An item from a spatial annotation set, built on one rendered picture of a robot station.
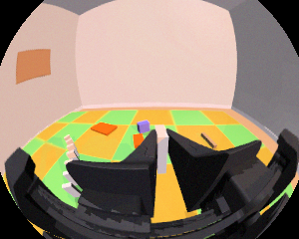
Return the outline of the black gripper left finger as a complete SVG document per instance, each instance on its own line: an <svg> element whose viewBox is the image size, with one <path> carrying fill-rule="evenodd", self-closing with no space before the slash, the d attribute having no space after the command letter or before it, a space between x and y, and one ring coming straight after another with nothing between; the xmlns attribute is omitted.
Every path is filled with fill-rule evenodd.
<svg viewBox="0 0 299 239"><path fill-rule="evenodd" d="M146 213L153 218L157 183L157 131L151 128L138 148L122 162L70 160L67 172L81 188L110 194L142 197Z"/></svg>

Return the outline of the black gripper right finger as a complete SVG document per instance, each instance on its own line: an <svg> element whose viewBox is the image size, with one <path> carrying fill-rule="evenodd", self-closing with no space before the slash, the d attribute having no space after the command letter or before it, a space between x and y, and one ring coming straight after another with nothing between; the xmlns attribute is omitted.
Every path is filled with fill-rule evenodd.
<svg viewBox="0 0 299 239"><path fill-rule="evenodd" d="M262 140L255 139L238 147L217 151L185 138L172 128L166 127L165 130L169 136L168 156L186 212L200 210L200 203L217 186L225 171L252 159L262 146Z"/></svg>

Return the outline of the purple block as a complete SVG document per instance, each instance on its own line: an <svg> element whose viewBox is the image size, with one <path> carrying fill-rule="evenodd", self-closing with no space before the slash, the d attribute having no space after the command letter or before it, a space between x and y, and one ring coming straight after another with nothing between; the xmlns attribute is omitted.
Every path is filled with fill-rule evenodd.
<svg viewBox="0 0 299 239"><path fill-rule="evenodd" d="M150 131L150 121L149 120L138 120L137 129L138 129L138 132Z"/></svg>

